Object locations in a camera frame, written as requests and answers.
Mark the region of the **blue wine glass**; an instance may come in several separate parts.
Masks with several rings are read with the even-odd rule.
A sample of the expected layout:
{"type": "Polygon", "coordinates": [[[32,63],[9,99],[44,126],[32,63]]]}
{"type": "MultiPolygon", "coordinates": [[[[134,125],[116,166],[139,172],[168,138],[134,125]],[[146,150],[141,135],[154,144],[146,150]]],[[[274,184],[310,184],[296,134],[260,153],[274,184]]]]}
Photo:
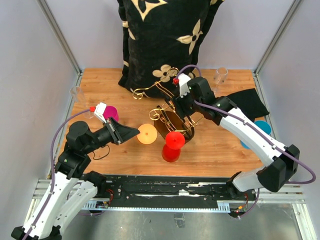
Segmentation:
{"type": "Polygon", "coordinates": [[[256,120],[253,122],[257,127],[264,131],[267,135],[270,135],[272,132],[271,126],[264,120],[256,120]]]}

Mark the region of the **red wine glass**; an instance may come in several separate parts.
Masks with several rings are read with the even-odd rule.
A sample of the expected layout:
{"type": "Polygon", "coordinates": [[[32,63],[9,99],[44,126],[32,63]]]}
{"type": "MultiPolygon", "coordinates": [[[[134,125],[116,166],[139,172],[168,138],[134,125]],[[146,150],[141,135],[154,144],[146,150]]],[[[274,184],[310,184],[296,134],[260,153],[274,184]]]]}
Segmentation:
{"type": "Polygon", "coordinates": [[[162,148],[162,158],[169,163],[177,161],[181,155],[181,148],[185,145],[182,133],[172,131],[165,136],[165,145],[162,148]]]}

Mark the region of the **clear wine glass front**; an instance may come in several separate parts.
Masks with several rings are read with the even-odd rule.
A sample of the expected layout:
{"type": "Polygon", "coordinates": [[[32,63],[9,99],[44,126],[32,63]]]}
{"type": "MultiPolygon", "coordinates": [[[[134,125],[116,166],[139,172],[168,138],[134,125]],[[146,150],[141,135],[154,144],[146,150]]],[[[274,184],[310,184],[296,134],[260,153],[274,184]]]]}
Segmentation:
{"type": "Polygon", "coordinates": [[[87,103],[84,91],[80,86],[74,86],[70,89],[70,94],[72,96],[72,99],[75,103],[75,106],[77,107],[78,112],[84,112],[82,115],[86,119],[92,119],[94,117],[94,113],[90,110],[90,106],[87,103]]]}

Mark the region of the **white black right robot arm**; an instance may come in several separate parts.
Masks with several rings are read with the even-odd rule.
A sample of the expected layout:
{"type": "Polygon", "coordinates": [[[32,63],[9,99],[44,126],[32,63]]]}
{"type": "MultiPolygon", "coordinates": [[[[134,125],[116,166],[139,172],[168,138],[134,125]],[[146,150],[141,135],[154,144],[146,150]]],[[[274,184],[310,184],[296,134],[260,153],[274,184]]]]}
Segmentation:
{"type": "Polygon", "coordinates": [[[226,193],[230,199],[238,200],[251,189],[265,188],[276,193],[296,173],[300,150],[266,134],[228,97],[215,97],[205,78],[190,78],[182,73],[174,78],[173,83],[178,93],[171,101],[180,118],[195,112],[202,114],[244,142],[263,163],[263,167],[239,171],[227,181],[226,193]]]}

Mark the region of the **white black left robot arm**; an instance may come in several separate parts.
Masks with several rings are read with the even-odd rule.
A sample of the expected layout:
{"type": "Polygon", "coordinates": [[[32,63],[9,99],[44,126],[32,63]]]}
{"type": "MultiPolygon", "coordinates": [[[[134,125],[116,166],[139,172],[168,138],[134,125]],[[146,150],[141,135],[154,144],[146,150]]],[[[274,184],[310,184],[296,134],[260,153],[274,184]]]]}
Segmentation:
{"type": "Polygon", "coordinates": [[[109,118],[103,127],[92,132],[84,121],[69,127],[62,154],[54,167],[51,183],[33,215],[23,226],[15,227],[15,240],[60,240],[71,221],[93,197],[107,193],[107,179],[91,171],[84,173],[91,162],[89,153],[108,144],[120,145],[140,131],[109,118]]]}

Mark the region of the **clear wine glass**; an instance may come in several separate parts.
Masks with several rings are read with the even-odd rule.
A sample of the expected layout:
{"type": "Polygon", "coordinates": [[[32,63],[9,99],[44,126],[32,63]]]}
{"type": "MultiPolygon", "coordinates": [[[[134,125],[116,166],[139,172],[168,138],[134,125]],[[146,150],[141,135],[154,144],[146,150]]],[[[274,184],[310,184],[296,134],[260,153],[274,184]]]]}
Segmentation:
{"type": "Polygon", "coordinates": [[[225,67],[217,68],[213,77],[213,92],[216,95],[219,91],[220,85],[225,82],[228,76],[228,69],[225,67]]]}
{"type": "Polygon", "coordinates": [[[84,112],[82,115],[86,119],[92,119],[94,117],[94,113],[90,110],[90,106],[87,103],[84,91],[80,86],[74,86],[70,89],[70,94],[72,96],[72,99],[75,103],[75,106],[77,107],[78,112],[84,112]]]}

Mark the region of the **gold wire wine glass rack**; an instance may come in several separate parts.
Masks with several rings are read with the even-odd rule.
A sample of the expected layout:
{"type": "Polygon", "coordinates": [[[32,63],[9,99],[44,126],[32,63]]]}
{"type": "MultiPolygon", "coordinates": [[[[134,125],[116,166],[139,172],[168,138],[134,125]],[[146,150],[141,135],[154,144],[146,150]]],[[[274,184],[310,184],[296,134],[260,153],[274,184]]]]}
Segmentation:
{"type": "Polygon", "coordinates": [[[132,91],[132,96],[136,100],[146,96],[146,91],[156,87],[164,95],[164,104],[157,105],[156,108],[149,112],[149,118],[153,121],[153,125],[160,135],[165,138],[170,132],[179,132],[183,135],[186,142],[189,142],[195,136],[195,127],[198,125],[190,116],[180,117],[176,107],[174,106],[174,93],[165,88],[162,84],[172,81],[175,87],[178,87],[179,69],[164,64],[160,69],[152,72],[153,76],[159,80],[146,88],[137,88],[132,91]]]}

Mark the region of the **magenta wine glass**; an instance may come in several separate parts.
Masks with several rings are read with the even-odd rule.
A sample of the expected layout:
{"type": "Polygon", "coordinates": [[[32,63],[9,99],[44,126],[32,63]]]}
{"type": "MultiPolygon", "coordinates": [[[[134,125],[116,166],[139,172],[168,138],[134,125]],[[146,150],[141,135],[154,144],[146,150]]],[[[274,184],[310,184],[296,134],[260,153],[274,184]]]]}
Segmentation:
{"type": "Polygon", "coordinates": [[[105,119],[113,118],[118,122],[119,121],[118,110],[114,106],[108,105],[103,112],[103,117],[105,119]]]}

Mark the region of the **orange wine glass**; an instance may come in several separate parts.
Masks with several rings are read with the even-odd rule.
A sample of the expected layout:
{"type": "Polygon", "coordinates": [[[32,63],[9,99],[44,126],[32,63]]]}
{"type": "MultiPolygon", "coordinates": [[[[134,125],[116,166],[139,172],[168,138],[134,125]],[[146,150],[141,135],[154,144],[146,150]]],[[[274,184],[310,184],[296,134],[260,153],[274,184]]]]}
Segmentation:
{"type": "Polygon", "coordinates": [[[150,145],[157,139],[158,132],[156,128],[149,123],[142,124],[138,130],[140,133],[137,135],[137,139],[144,145],[150,145]]]}

